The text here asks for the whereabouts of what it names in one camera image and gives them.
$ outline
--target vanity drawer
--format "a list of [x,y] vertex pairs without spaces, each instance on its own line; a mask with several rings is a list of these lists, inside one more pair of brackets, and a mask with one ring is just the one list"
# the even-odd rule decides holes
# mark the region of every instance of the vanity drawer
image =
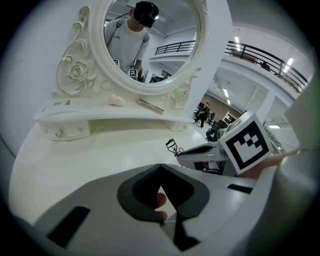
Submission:
[[89,121],[41,122],[46,137],[53,141],[72,141],[90,136]]

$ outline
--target small box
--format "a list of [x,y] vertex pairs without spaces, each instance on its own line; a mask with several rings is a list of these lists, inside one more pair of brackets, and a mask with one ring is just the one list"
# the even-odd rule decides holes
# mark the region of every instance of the small box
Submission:
[[219,143],[238,174],[252,168],[272,152],[270,139],[258,117],[252,112],[244,113],[229,124]]

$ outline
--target hand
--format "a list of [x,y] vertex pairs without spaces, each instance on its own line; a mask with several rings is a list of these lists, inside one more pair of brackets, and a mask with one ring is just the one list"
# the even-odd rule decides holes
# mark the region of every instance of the hand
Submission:
[[[164,206],[167,201],[167,197],[164,193],[158,193],[156,197],[156,205],[155,208],[158,209],[161,206]],[[163,221],[165,222],[168,218],[168,214],[164,210],[157,211],[162,215]]]
[[285,157],[297,155],[297,154],[300,154],[300,152],[301,152],[301,149],[296,148],[295,150],[286,154],[273,154],[273,155],[267,156],[264,160],[262,160],[261,162],[259,162],[258,164],[250,168],[249,170],[245,171],[240,176],[243,178],[257,180],[265,168],[278,166]]

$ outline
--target drawer knob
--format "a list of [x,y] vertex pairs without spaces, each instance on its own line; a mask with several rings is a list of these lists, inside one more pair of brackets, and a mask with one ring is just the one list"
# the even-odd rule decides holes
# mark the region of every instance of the drawer knob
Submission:
[[64,131],[62,129],[60,129],[55,133],[55,136],[58,138],[62,138],[63,134],[64,134]]

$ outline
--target finger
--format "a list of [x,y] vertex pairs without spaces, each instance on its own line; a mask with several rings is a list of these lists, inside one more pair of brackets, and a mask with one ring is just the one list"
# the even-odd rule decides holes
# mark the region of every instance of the finger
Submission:
[[167,201],[167,197],[164,193],[158,193],[158,195],[156,196],[156,205],[155,208],[159,208],[161,206],[163,206]]
[[168,218],[168,214],[164,210],[159,210],[157,212],[162,215],[162,219],[165,222],[167,220],[167,218]]

